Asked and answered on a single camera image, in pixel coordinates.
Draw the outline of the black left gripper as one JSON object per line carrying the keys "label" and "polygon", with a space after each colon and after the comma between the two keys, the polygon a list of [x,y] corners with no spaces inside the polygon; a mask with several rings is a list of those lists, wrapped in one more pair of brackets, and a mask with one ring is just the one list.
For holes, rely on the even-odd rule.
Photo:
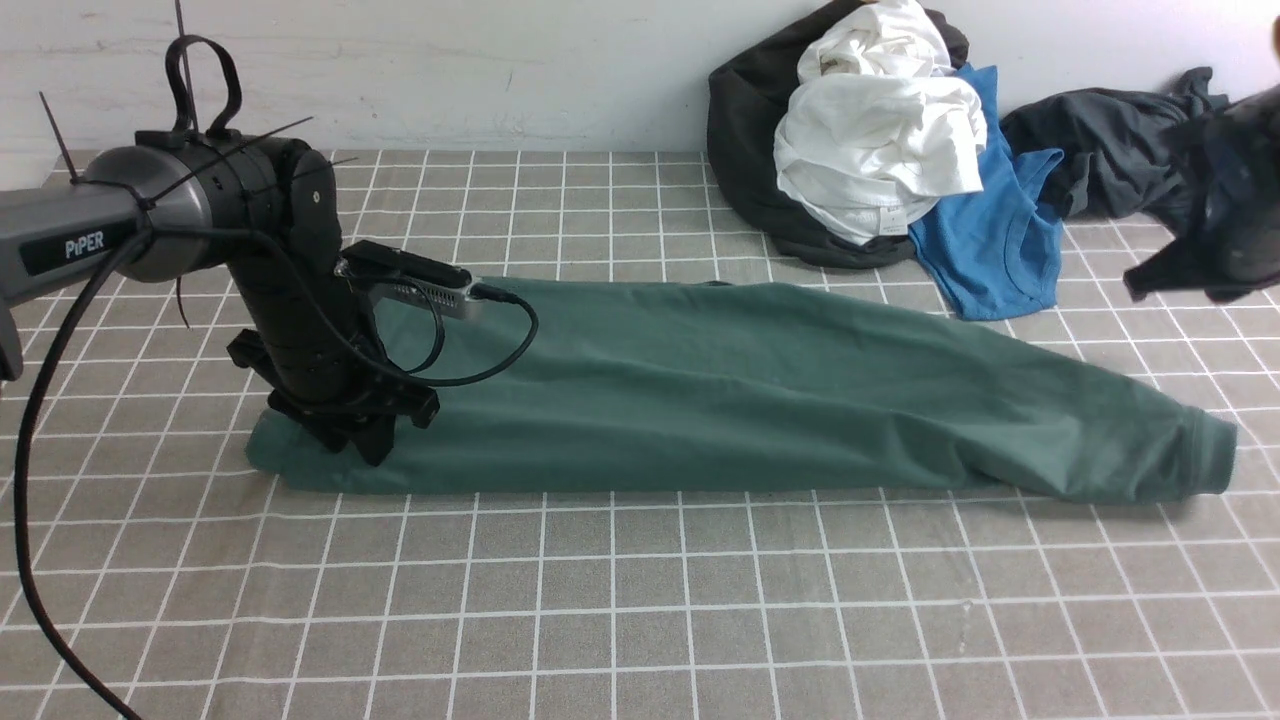
{"label": "black left gripper", "polygon": [[301,424],[332,454],[353,447],[380,466],[406,418],[429,427],[440,411],[438,392],[396,374],[378,337],[367,300],[340,300],[335,328],[305,300],[247,301],[253,329],[228,346],[237,366],[271,387],[271,409]]}

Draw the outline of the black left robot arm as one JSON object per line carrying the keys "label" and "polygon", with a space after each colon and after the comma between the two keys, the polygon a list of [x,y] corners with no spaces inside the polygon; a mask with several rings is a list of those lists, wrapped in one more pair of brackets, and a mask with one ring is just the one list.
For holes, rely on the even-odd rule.
{"label": "black left robot arm", "polygon": [[211,50],[227,104],[198,129],[180,60],[200,42],[182,35],[166,50],[170,129],[137,132],[63,187],[3,193],[3,377],[23,370],[15,306],[99,270],[164,283],[223,265],[253,322],[229,345],[233,363],[266,380],[270,406],[325,448],[353,447],[376,466],[397,420],[429,427],[440,401],[390,361],[372,305],[428,307],[431,287],[462,290],[468,274],[379,243],[346,247],[332,164],[280,131],[230,128],[241,82],[220,44]]}

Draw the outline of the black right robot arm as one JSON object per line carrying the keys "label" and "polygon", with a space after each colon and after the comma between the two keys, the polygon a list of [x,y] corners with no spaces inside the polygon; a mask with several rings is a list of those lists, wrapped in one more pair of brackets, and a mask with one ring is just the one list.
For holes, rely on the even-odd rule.
{"label": "black right robot arm", "polygon": [[1277,286],[1279,88],[1197,117],[1169,142],[1190,190],[1189,220],[1124,273],[1130,299],[1201,291],[1212,304],[1231,304]]}

